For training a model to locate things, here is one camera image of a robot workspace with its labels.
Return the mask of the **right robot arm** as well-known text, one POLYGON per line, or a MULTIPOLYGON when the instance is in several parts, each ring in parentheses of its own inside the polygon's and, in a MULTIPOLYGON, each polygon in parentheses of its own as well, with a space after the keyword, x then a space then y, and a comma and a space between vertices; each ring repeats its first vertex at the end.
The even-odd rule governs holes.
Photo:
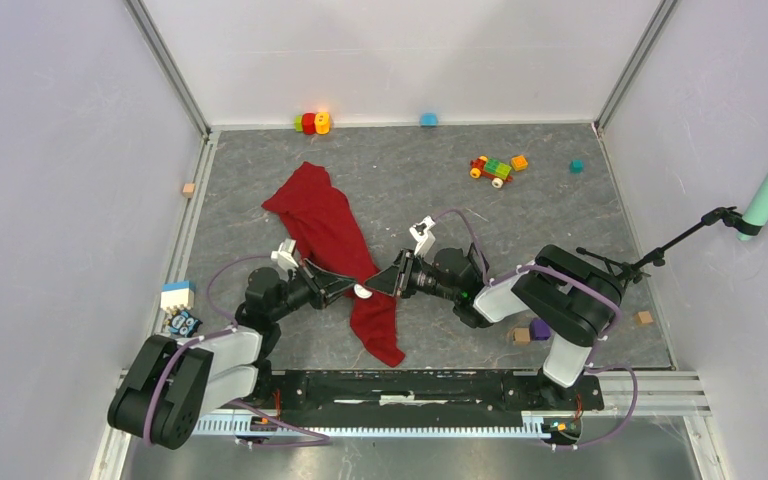
POLYGON ((508 274, 485 279, 487 262, 476 247, 444 248, 432 261, 402 251, 391 266, 367 279, 368 290, 406 299, 416 293, 452 302, 456 316, 471 328, 486 328, 531 311, 554 332, 537 382, 540 400, 562 408, 578 393, 578 379, 596 344, 621 315, 624 281, 609 268, 556 245, 508 274))

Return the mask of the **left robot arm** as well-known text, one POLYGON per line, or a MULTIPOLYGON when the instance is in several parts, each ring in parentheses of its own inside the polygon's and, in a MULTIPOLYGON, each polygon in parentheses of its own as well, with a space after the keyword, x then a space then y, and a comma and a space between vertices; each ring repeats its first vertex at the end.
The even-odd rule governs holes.
POLYGON ((145 340, 111 400, 108 425, 175 450, 203 416, 234 400, 266 405, 274 394, 266 358, 280 337, 279 320, 306 306, 322 310, 354 292, 356 283, 307 259, 284 273, 254 270, 230 326, 189 338, 156 334, 145 340))

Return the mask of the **red garment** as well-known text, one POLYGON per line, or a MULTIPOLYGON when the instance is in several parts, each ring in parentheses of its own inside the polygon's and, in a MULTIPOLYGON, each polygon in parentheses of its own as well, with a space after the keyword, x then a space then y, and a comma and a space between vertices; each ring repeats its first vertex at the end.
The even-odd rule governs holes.
MULTIPOLYGON (((302 163, 262 207, 279 217, 303 258, 359 283, 379 272, 346 195, 324 167, 302 163)), ((404 360, 394 298, 358 297, 349 325, 365 350, 385 365, 396 367, 404 360)))

